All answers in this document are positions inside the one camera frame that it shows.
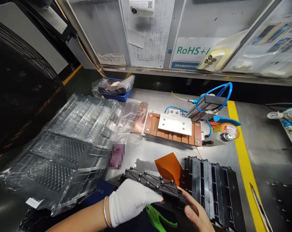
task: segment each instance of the bracelet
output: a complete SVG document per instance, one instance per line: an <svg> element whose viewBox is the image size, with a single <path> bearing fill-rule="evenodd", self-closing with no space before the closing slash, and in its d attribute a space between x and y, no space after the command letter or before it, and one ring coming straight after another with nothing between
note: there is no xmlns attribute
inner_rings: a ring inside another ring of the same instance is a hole
<svg viewBox="0 0 292 232"><path fill-rule="evenodd" d="M107 221L107 217L106 217L106 211L105 211L105 200L106 200L106 198L107 198L107 196L104 198L104 201L103 201L104 217L105 217L105 222L106 222L107 226L108 226L109 228L111 228L110 224L109 224L108 221Z"/></svg>

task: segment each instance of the orange plastic sheet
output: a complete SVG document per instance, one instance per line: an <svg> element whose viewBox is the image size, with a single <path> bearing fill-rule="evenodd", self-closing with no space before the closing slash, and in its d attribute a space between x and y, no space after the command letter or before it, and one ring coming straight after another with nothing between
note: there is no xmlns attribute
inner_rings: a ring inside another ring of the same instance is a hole
<svg viewBox="0 0 292 232"><path fill-rule="evenodd" d="M155 160L156 167L160 175L166 180L174 180L176 185L179 186L180 173L182 167L175 156L175 153L170 153Z"/></svg>

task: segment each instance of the stainless steel workbench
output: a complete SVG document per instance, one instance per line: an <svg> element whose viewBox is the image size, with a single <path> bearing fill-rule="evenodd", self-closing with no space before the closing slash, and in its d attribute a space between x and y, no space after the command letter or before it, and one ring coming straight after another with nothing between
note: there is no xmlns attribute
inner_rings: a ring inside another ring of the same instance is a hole
<svg viewBox="0 0 292 232"><path fill-rule="evenodd" d="M181 98L196 99L197 96L179 94ZM189 102L175 98L169 92L160 92L145 89L133 89L130 98L140 101L148 101L148 109L162 111L168 106L190 109L193 105ZM262 204L269 217L273 230L280 230L281 221L276 220L279 212L270 199L270 181L278 180L282 183L292 184L292 151L283 151L281 148L290 146L279 121L267 119L269 109L262 105L236 102L239 120L243 124L242 131L245 139L248 155L260 192ZM227 107L220 112L221 116L229 117ZM256 231L252 214L242 179L241 169L235 142L216 147L200 147L199 151L203 159L221 166L230 166L237 174L237 181L242 201L242 208L247 232ZM130 166L139 170L148 170L154 175L157 172L154 160L174 152L183 165L183 158L197 156L196 149L188 149L173 144L143 138L135 144L128 143L121 169L109 169L105 180L118 185L117 179Z"/></svg>

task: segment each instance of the white cotton glove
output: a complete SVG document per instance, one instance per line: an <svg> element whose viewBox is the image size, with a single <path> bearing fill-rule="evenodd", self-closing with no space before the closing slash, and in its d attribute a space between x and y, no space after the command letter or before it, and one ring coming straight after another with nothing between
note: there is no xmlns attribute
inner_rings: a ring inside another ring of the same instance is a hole
<svg viewBox="0 0 292 232"><path fill-rule="evenodd" d="M139 215L146 205L163 201L163 197L150 188L126 179L109 197L109 214L112 227Z"/></svg>

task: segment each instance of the person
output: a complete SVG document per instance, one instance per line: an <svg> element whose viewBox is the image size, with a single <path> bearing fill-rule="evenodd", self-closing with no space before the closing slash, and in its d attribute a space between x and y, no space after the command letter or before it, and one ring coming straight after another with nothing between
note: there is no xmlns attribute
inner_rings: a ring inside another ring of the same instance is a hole
<svg viewBox="0 0 292 232"><path fill-rule="evenodd" d="M188 202L185 215L199 232L215 232L204 208L186 191L178 187ZM95 232L107 227L117 227L139 215L152 203L164 203L162 195L130 179L126 179L109 197L89 206L58 224L47 232Z"/></svg>

